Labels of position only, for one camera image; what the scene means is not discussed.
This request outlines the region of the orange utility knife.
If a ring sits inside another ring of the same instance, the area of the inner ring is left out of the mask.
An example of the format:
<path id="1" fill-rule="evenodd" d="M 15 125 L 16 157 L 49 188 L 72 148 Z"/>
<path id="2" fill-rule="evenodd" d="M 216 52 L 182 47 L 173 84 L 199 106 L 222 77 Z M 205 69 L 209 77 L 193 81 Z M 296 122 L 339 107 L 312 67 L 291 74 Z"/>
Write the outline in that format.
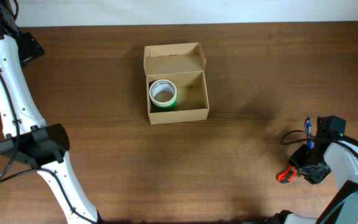
<path id="1" fill-rule="evenodd" d="M 296 175 L 297 175 L 297 169 L 293 166 L 290 166 L 287 170 L 277 175 L 277 180 L 281 184 L 288 184 L 294 179 Z"/>

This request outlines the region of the blue ballpoint pen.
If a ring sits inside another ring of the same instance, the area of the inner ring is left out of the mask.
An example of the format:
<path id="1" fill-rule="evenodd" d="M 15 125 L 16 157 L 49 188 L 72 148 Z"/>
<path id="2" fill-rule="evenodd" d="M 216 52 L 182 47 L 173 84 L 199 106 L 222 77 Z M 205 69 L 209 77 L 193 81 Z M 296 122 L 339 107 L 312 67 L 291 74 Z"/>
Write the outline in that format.
<path id="1" fill-rule="evenodd" d="M 312 149 L 313 148 L 313 141 L 312 141 L 313 135 L 311 133 L 312 123 L 311 123 L 311 118 L 309 116 L 306 117 L 304 126 L 305 126 L 305 131 L 307 132 L 306 134 L 306 138 L 308 139 L 307 145 L 310 149 Z"/>

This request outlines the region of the green tape roll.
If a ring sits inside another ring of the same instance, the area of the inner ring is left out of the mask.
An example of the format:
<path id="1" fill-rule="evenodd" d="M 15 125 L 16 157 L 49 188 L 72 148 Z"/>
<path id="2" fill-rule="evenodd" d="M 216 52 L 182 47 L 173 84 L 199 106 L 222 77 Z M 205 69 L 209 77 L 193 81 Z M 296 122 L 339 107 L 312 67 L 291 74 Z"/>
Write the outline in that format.
<path id="1" fill-rule="evenodd" d="M 168 101 L 165 101 L 165 102 L 160 102 L 160 101 L 157 101 L 154 98 L 151 98 L 151 102 L 152 102 L 153 108 L 155 108 L 156 110 L 159 110 L 159 111 L 172 111 L 177 106 L 178 98 L 172 98 L 172 99 L 170 99 Z"/>

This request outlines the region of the white masking tape roll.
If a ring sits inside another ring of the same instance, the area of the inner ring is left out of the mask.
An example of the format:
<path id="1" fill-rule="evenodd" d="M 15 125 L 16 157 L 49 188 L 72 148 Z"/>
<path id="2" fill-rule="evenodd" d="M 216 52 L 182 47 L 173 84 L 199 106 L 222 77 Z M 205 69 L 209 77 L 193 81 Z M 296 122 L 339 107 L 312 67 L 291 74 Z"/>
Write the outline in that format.
<path id="1" fill-rule="evenodd" d="M 149 97 L 160 102 L 168 101 L 172 98 L 178 98 L 177 88 L 170 80 L 154 81 L 149 88 Z"/>

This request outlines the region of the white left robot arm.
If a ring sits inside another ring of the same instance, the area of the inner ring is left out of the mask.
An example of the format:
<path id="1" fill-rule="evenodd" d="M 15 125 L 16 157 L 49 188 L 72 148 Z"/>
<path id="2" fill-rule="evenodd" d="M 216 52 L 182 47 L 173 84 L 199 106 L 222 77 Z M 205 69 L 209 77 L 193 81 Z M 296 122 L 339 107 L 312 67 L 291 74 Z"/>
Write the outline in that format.
<path id="1" fill-rule="evenodd" d="M 9 162 L 0 184 L 18 176 L 38 173 L 48 184 L 68 223 L 101 223 L 76 178 L 70 161 L 70 142 L 61 124 L 47 125 L 27 86 L 22 67 L 44 55 L 29 32 L 16 24 L 17 1 L 0 1 L 0 154 Z"/>

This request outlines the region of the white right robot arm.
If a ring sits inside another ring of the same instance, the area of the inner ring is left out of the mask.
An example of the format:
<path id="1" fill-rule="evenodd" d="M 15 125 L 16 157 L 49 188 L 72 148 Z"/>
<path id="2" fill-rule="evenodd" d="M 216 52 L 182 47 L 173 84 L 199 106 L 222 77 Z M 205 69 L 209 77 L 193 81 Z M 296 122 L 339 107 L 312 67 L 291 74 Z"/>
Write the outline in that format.
<path id="1" fill-rule="evenodd" d="M 357 223 L 358 222 L 358 140 L 344 134 L 346 120 L 337 116 L 317 119 L 317 132 L 311 133 L 306 118 L 301 146 L 289 158 L 287 170 L 277 174 L 277 181 L 289 184 L 301 175 L 310 184 L 321 183 L 333 174 L 338 192 L 317 218 L 304 217 L 288 210 L 275 214 L 271 223 Z"/>

